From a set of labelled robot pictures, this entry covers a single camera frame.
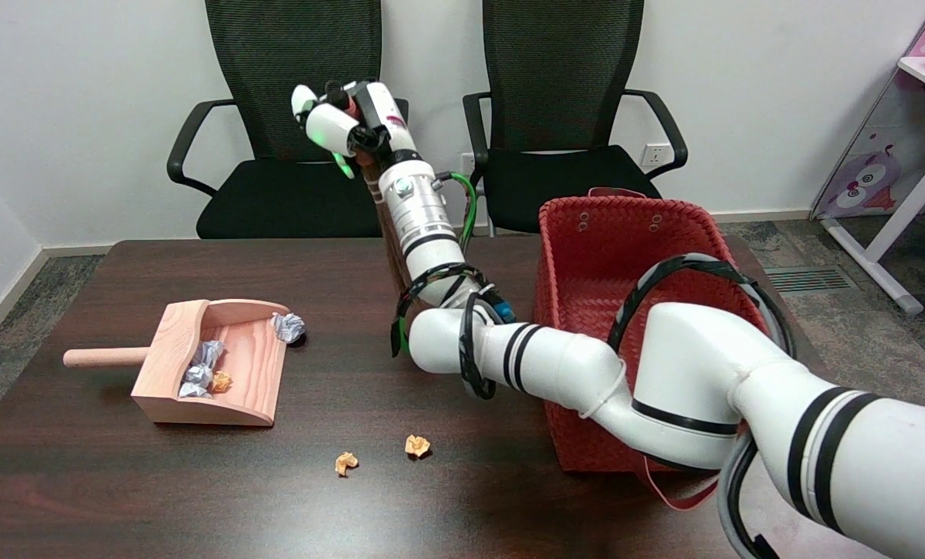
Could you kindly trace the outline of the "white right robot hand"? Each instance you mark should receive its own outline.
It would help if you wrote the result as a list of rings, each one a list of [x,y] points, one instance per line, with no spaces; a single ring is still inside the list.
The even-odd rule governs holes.
[[[359,153],[415,150],[407,116],[381,82],[328,82],[324,95],[297,85],[291,95],[291,113],[307,138],[334,156],[338,168],[352,179],[352,160]]]

